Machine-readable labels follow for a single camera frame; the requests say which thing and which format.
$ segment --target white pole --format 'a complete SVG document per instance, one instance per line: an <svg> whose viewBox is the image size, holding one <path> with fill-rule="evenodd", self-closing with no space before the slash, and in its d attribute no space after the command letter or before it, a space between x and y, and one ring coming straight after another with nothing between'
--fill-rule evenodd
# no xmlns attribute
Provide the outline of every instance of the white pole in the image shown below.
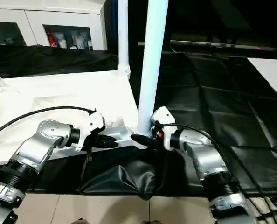
<svg viewBox="0 0 277 224"><path fill-rule="evenodd" d="M151 135L168 0L149 0L136 133Z"/></svg>
<svg viewBox="0 0 277 224"><path fill-rule="evenodd" d="M130 67L128 60L128 0L118 0L118 36L118 76L127 76L129 79Z"/></svg>

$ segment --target black cloth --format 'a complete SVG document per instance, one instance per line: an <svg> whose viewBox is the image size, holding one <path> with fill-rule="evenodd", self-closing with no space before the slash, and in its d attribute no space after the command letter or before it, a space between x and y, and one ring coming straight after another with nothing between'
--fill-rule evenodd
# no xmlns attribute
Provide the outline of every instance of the black cloth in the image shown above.
<svg viewBox="0 0 277 224"><path fill-rule="evenodd" d="M138 102L142 63L136 59L130 83ZM116 65L116 58L102 51L0 46L2 77L112 70ZM277 94L246 58L163 54L155 104L155 109L167 106L177 123L218 140L249 195L260 196L230 149L264 192L277 196ZM189 156L135 147L93 153L89 163L85 155L49 161L29 191L143 199L205 196Z"/></svg>

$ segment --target white surface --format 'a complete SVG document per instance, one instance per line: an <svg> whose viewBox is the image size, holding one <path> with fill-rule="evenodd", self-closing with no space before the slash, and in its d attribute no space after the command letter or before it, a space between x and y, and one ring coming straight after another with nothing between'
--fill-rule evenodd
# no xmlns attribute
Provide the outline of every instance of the white surface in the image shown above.
<svg viewBox="0 0 277 224"><path fill-rule="evenodd" d="M136 133L145 136L151 135L151 116L154 112L167 6L168 0L151 0L148 3L138 126L136 129Z"/></svg>
<svg viewBox="0 0 277 224"><path fill-rule="evenodd" d="M128 59L128 0L118 0L119 75L130 73Z"/></svg>
<svg viewBox="0 0 277 224"><path fill-rule="evenodd" d="M79 218L90 224L141 224L149 220L149 203L137 196L60 196L51 224Z"/></svg>
<svg viewBox="0 0 277 224"><path fill-rule="evenodd" d="M10 99L0 110L0 126L29 111L61 105L96 108L108 127L118 120L123 120L132 129L137 123L138 110L128 79L118 77L116 70L9 78L5 81L19 92L12 97L9 94L4 96L5 100ZM17 147L35 133L42 120L55 119L77 127L85 125L87 117L82 111L57 110L13 124L0 133L0 161L7 161Z"/></svg>
<svg viewBox="0 0 277 224"><path fill-rule="evenodd" d="M38 44L50 46L43 25L89 27L94 50L107 50L103 14L26 11Z"/></svg>
<svg viewBox="0 0 277 224"><path fill-rule="evenodd" d="M28 46L37 44L23 10L0 9L0 22L15 22Z"/></svg>
<svg viewBox="0 0 277 224"><path fill-rule="evenodd" d="M0 0L2 9L100 14L106 0Z"/></svg>
<svg viewBox="0 0 277 224"><path fill-rule="evenodd" d="M261 58L248 58L248 60L277 92L277 60Z"/></svg>

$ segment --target white cabinet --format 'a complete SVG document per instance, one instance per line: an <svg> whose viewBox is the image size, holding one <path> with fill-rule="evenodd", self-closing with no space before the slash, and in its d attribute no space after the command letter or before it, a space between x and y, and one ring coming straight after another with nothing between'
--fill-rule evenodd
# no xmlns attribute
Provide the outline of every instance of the white cabinet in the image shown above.
<svg viewBox="0 0 277 224"><path fill-rule="evenodd" d="M24 10L0 9L0 44L37 44Z"/></svg>
<svg viewBox="0 0 277 224"><path fill-rule="evenodd" d="M0 0L0 44L107 50L106 0Z"/></svg>
<svg viewBox="0 0 277 224"><path fill-rule="evenodd" d="M38 44L50 46L47 30L52 33L62 33L67 46L73 44L73 34L86 34L87 41L91 41L94 50L107 50L106 34L102 14L81 14L66 12L45 12L26 10L28 21Z"/></svg>

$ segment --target floor tile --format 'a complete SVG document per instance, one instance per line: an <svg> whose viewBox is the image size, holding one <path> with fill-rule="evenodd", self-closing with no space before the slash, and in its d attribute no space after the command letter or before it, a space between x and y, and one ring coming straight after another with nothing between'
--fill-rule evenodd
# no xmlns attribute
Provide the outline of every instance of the floor tile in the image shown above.
<svg viewBox="0 0 277 224"><path fill-rule="evenodd" d="M15 210L17 224L50 224L59 195L27 194Z"/></svg>
<svg viewBox="0 0 277 224"><path fill-rule="evenodd" d="M61 195L52 224L79 218L90 224L141 224L149 220L149 203L137 196Z"/></svg>
<svg viewBox="0 0 277 224"><path fill-rule="evenodd" d="M205 198L153 197L150 213L151 220L164 224L212 224L215 221Z"/></svg>

